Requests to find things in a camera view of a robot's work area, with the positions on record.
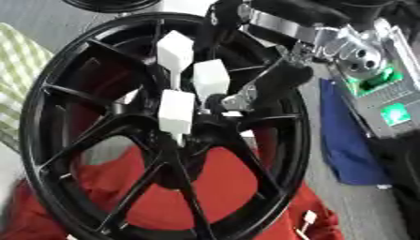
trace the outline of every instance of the red fabric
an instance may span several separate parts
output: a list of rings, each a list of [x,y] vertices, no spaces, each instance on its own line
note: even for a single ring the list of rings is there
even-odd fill
[[[100,166],[83,166],[80,181],[90,199],[104,210],[111,210],[143,172],[140,151],[129,148],[119,159]],[[217,148],[207,156],[203,172],[194,182],[199,201],[211,222],[226,217],[246,203],[257,188],[253,174],[230,152]],[[294,228],[303,224],[307,210],[317,213],[318,219],[309,227],[311,240],[342,240],[338,219],[304,184],[289,208],[257,240],[299,240]],[[134,204],[127,215],[131,224],[153,229],[182,230],[191,228],[193,221],[187,204],[179,192],[157,185]],[[39,205],[26,184],[15,193],[13,218],[4,240],[58,240],[67,233]]]

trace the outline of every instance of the blue cloth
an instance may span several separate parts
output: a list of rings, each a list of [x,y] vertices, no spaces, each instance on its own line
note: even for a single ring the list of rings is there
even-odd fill
[[[320,80],[320,88],[322,152],[338,181],[349,185],[390,184],[339,90],[327,80]]]

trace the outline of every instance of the white cube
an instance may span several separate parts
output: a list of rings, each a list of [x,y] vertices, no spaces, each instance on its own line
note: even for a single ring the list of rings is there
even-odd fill
[[[180,74],[193,61],[194,41],[177,31],[171,31],[157,43],[157,62],[171,74]]]
[[[191,132],[195,96],[191,93],[164,90],[158,112],[159,129],[174,137]]]
[[[226,94],[231,78],[220,59],[194,65],[193,83],[201,102],[214,94]]]

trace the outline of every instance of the black wheel rim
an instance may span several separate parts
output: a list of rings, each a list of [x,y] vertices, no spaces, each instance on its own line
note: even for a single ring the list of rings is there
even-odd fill
[[[226,147],[241,158],[259,180],[258,194],[232,215],[215,223],[210,224],[206,220],[188,181],[188,171],[182,164],[186,155],[183,150],[168,142],[165,134],[159,134],[157,147],[153,144],[150,146],[146,140],[148,137],[142,135],[157,127],[157,103],[149,99],[158,98],[161,90],[168,85],[162,81],[165,73],[161,68],[155,64],[145,64],[150,59],[153,62],[153,55],[156,54],[153,46],[160,36],[170,30],[177,30],[193,38],[201,20],[200,17],[190,15],[155,13],[107,22],[67,45],[34,84],[22,112],[21,149],[24,167],[41,203],[74,236],[81,239],[249,238],[269,226],[282,213],[300,186],[308,165],[309,124],[303,99],[298,92],[282,99],[278,106],[241,118],[196,114],[192,136],[203,139],[205,146]],[[128,51],[127,46],[133,42],[143,42],[142,46],[134,44],[138,53],[142,53],[141,56]],[[254,66],[275,59],[272,53],[244,34],[237,34],[232,43],[218,49],[232,74],[232,92],[249,81],[253,74],[258,74],[253,72],[258,69]],[[71,73],[83,72],[82,67],[92,57],[99,62],[101,59],[112,59],[115,64],[135,69],[133,72],[140,74],[136,75],[141,77],[140,83],[132,84],[131,79],[127,85],[122,82],[119,85],[124,85],[121,88],[125,89],[120,91],[120,95],[121,92],[141,87],[142,91],[135,97],[138,101],[133,101],[141,102],[141,111],[132,111],[130,106],[115,102],[115,98],[120,95],[113,91],[101,96],[95,92],[92,94],[95,91],[92,87],[98,88],[98,82],[75,81]],[[68,109],[70,105],[67,104],[74,101],[102,117],[99,120],[94,118],[95,124],[92,120],[88,126],[78,125],[77,129],[72,129],[78,134],[71,137],[68,136],[68,122],[77,122],[79,118],[75,113],[79,112],[71,107]],[[276,149],[275,160],[281,161],[281,167],[273,170],[276,173],[262,167],[240,138],[240,131],[256,127],[273,127],[278,131],[286,129],[285,135],[277,136],[277,148],[281,150]],[[152,160],[143,177],[131,189],[132,194],[128,194],[114,211],[105,213],[78,193],[69,161],[75,152],[113,135],[129,137],[142,149],[145,158]],[[172,157],[163,157],[161,149]],[[163,165],[171,166],[181,179],[181,192],[194,216],[194,229],[154,231],[125,222],[125,213],[133,201],[151,185],[152,177]]]
[[[123,13],[149,8],[160,0],[64,0],[76,8],[103,13]]]

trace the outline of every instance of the green checkered fabric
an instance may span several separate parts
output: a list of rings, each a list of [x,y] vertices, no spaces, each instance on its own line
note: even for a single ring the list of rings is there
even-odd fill
[[[0,142],[19,152],[19,120],[32,82],[53,54],[0,23]]]

